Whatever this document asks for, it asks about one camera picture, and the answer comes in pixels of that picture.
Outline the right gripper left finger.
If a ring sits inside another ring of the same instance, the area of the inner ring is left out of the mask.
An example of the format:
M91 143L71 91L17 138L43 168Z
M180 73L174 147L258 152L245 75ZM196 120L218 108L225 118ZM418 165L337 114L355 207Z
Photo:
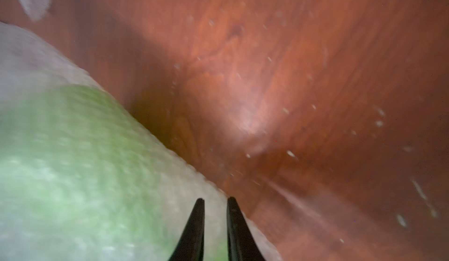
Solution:
M202 261L204 232L205 201L197 199L169 261Z

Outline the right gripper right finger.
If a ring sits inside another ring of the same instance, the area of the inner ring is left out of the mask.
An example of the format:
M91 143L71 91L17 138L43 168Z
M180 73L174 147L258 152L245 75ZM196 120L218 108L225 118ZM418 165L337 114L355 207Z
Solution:
M265 261L234 197L228 198L227 238L229 261Z

